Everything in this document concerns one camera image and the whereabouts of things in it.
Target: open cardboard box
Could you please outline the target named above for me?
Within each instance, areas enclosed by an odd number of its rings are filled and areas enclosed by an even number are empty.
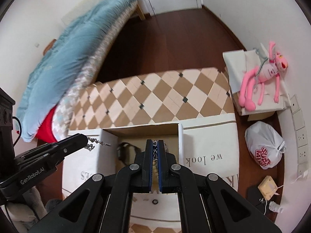
[[[146,140],[164,140],[168,151],[177,162],[183,162],[183,127],[179,123],[147,124],[93,130],[71,130],[68,136],[81,133],[111,144],[92,143],[92,151],[80,149],[65,157],[63,164],[63,194],[67,197],[95,173],[108,176],[118,172],[124,164],[117,160],[117,146],[129,142],[145,151]],[[129,149],[129,163],[133,163],[135,152]]]
[[[146,140],[164,140],[168,152],[175,155],[177,162],[183,162],[183,126],[180,123],[147,124],[138,126],[116,127],[94,130],[72,130],[68,136],[81,133],[98,139],[111,146],[96,143],[92,151],[80,149],[65,157],[63,164],[63,195],[70,193],[82,185],[95,173],[104,176],[118,172],[123,163],[117,160],[117,146],[121,142],[129,142],[142,151]],[[133,163],[135,152],[130,149],[130,162]],[[161,194],[158,191],[158,176],[153,173],[152,192],[150,194],[134,194],[131,223],[149,227],[180,228],[180,216],[177,194]]]
[[[102,141],[111,144],[111,148],[117,148],[122,142],[128,142],[145,151],[147,139],[164,140],[168,151],[175,155],[176,161],[183,161],[183,127],[179,123],[147,124],[138,126],[126,126],[107,128],[102,130]],[[135,152],[127,151],[129,164],[134,163]],[[124,167],[124,164],[116,161],[116,172]]]

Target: wire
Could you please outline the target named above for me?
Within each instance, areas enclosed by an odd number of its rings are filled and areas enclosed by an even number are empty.
[[[294,184],[299,178],[303,177],[303,175],[299,175],[296,180],[294,180],[293,182],[291,182],[291,184]]]
[[[265,212],[264,212],[264,214],[263,214],[263,215],[265,215],[265,214],[266,214],[266,212],[267,212],[267,200],[265,199],[265,201],[266,201],[266,205],[265,205]]]
[[[17,117],[12,117],[12,118],[15,119],[18,122],[18,125],[20,127],[20,130],[19,130],[20,132],[19,132],[18,138],[16,139],[16,141],[13,144],[13,146],[15,146],[17,144],[18,140],[21,138],[21,122],[18,120]]]
[[[9,214],[9,212],[7,210],[7,203],[4,204],[4,208],[5,208],[5,212],[7,213],[7,217],[9,218],[10,223],[12,224],[13,228],[18,232],[18,230],[16,229],[16,227],[15,227],[15,225],[14,225],[14,223],[13,223],[11,217],[10,217],[10,214]]]

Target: blue blanket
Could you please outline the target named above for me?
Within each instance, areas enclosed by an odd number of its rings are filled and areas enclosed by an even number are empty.
[[[103,0],[74,20],[30,74],[17,109],[24,141],[30,142],[93,55],[111,25],[136,0]]]

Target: yellow box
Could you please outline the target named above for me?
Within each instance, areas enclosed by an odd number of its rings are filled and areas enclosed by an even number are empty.
[[[263,197],[267,201],[269,201],[277,191],[277,185],[275,184],[271,176],[266,176],[264,180],[259,184],[258,189],[262,193]]]

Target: white plastic bag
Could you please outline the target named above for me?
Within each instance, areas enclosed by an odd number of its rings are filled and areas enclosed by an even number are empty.
[[[249,153],[262,169],[276,166],[285,152],[284,139],[269,124],[257,122],[245,131]]]

